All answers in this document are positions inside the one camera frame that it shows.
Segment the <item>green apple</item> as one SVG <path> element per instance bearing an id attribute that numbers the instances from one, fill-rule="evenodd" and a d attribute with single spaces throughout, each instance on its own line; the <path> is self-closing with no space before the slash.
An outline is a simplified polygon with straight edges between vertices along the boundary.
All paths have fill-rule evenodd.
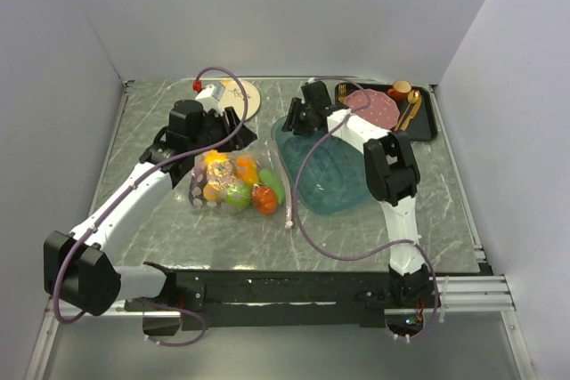
<path id="1" fill-rule="evenodd" d="M 223 207 L 229 212 L 238 213 L 251 204 L 251 187 L 242 182 L 235 182 L 228 187 Z"/>

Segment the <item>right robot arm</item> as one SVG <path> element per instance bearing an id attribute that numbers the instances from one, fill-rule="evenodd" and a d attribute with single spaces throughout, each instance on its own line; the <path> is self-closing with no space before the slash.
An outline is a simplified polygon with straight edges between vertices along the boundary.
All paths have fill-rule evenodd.
<path id="1" fill-rule="evenodd" d="M 366 97 L 365 104 L 355 109 L 334 103 L 324 84 L 325 79 L 315 77 L 302 84 L 303 97 L 291 102 L 282 128 L 284 132 L 298 136 L 324 132 L 299 167 L 291 190 L 292 215 L 308 245 L 332 260 L 356 262 L 389 250 L 389 271 L 401 277 L 389 287 L 391 300 L 400 307 L 410 307 L 421 295 L 418 281 L 411 276 L 433 269 L 419 244 L 416 195 L 420 172 L 410 138 L 404 131 L 388 131 L 358 116 L 371 105 L 370 96 Z M 348 144 L 362 156 L 368 191 L 379 203 L 386 221 L 388 242 L 362 255 L 334 255 L 319 247 L 309 237 L 297 211 L 298 187 L 306 165 L 314 152 L 330 138 Z"/>

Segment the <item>purple eggplant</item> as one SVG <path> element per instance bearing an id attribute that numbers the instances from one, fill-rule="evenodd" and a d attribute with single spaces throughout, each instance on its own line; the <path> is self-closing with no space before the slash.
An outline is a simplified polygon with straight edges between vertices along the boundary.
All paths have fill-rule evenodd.
<path id="1" fill-rule="evenodd" d="M 199 208 L 203 205 L 203 189 L 206 185 L 207 177 L 202 166 L 195 166 L 191 170 L 191 182 L 189 186 L 189 200 L 191 204 Z"/>

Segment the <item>orange fruit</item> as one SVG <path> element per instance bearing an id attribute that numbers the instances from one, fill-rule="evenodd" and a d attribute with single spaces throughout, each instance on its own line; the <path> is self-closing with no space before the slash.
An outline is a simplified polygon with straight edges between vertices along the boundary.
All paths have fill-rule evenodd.
<path id="1" fill-rule="evenodd" d="M 206 201 L 217 203 L 222 200 L 221 191 L 210 183 L 204 186 L 202 193 Z"/>

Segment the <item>orange pumpkin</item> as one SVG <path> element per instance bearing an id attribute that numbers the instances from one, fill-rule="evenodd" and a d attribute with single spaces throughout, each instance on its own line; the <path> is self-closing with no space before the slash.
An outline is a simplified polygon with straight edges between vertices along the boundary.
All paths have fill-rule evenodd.
<path id="1" fill-rule="evenodd" d="M 273 214 L 278 206 L 278 199 L 275 192 L 268 186 L 257 186 L 252 192 L 252 205 L 263 215 Z"/>

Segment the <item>clear pink-dotted zip bag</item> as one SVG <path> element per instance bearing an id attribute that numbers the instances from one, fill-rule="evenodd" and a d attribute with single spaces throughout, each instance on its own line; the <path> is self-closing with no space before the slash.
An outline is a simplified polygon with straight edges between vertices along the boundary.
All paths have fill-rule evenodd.
<path id="1" fill-rule="evenodd" d="M 199 155 L 197 157 L 195 166 L 202 166 L 205 169 L 206 172 L 206 164 L 204 162 L 204 157 L 205 154 L 207 152 Z M 199 208 L 194 207 L 191 202 L 191 206 L 195 209 L 208 209 L 208 210 L 218 210 L 221 211 L 225 214 L 240 214 L 243 212 L 251 212 L 251 213 L 255 213 L 261 217 L 273 217 L 275 215 L 277 215 L 278 213 L 281 213 L 284 215 L 284 219 L 283 219 L 283 226 L 285 229 L 290 230 L 293 228 L 294 225 L 294 220 L 293 220 L 293 206 L 292 206 L 292 190 L 291 190 L 291 185 L 289 182 L 289 177 L 287 176 L 287 173 L 284 170 L 283 164 L 280 160 L 280 156 L 278 155 L 278 151 L 276 148 L 276 145 L 274 143 L 269 144 L 267 146 L 264 146 L 260 149 L 246 149 L 246 150 L 237 150 L 234 152 L 230 152 L 230 153 L 225 153 L 230 160 L 233 163 L 234 166 L 234 172 L 236 174 L 236 164 L 235 161 L 237 159 L 237 157 L 241 156 L 241 155 L 250 155 L 251 157 L 253 157 L 256 160 L 257 163 L 257 172 L 259 173 L 260 170 L 262 169 L 272 169 L 275 173 L 277 173 L 277 175 L 279 176 L 279 178 L 281 179 L 281 182 L 284 185 L 284 189 L 285 189 L 285 200 L 284 202 L 278 206 L 277 210 L 270 215 L 263 215 L 260 214 L 252 205 L 252 192 L 253 189 L 257 186 L 262 186 L 263 184 L 261 183 L 260 179 L 259 179 L 259 183 L 255 184 L 254 186 L 250 186 L 252 191 L 251 191 L 251 204 L 250 206 L 248 206 L 245 210 L 238 212 L 238 213 L 232 213 L 227 211 L 226 209 L 224 209 L 223 207 L 223 201 L 226 197 L 226 191 L 228 189 L 219 189 L 221 191 L 221 196 L 222 196 L 222 200 L 219 202 L 209 202 L 206 201 L 204 199 L 203 205 Z M 235 182 L 242 182 L 244 183 L 236 174 L 236 181 Z"/>

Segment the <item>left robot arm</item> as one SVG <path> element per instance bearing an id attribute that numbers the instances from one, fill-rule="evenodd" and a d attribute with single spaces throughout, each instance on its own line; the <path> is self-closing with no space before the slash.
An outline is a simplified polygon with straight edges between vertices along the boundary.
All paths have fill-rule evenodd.
<path id="1" fill-rule="evenodd" d="M 99 209 L 72 231 L 48 236 L 44 287 L 59 322 L 71 322 L 61 314 L 61 302 L 94 316 L 119 300 L 145 298 L 160 311 L 175 303 L 177 289 L 168 270 L 146 263 L 119 268 L 111 259 L 121 240 L 192 170 L 198 155 L 241 150 L 256 139 L 245 119 L 233 108 L 216 113 L 195 100 L 177 101 L 167 125 Z"/>

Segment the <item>orange mango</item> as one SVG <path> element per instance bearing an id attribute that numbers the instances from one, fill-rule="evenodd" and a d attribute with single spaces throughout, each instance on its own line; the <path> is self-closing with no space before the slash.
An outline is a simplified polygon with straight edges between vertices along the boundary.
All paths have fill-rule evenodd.
<path id="1" fill-rule="evenodd" d="M 257 172 L 257 162 L 250 155 L 241 155 L 237 157 L 236 174 L 248 186 L 254 186 L 259 183 Z"/>

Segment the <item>yellow bell pepper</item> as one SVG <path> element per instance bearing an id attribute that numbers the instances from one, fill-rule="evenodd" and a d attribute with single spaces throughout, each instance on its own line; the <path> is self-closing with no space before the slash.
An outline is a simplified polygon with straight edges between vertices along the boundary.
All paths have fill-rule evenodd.
<path id="1" fill-rule="evenodd" d="M 217 150 L 208 151 L 204 162 L 208 184 L 213 188 L 225 189 L 236 181 L 233 163 L 225 153 Z"/>

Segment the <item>green bitter gourd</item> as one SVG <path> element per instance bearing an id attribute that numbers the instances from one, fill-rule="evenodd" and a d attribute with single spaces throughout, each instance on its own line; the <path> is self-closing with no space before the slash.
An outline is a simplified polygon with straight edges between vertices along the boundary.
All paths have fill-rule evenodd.
<path id="1" fill-rule="evenodd" d="M 261 183 L 275 193 L 278 204 L 281 205 L 285 200 L 285 189 L 277 173 L 272 169 L 262 169 L 258 175 Z"/>

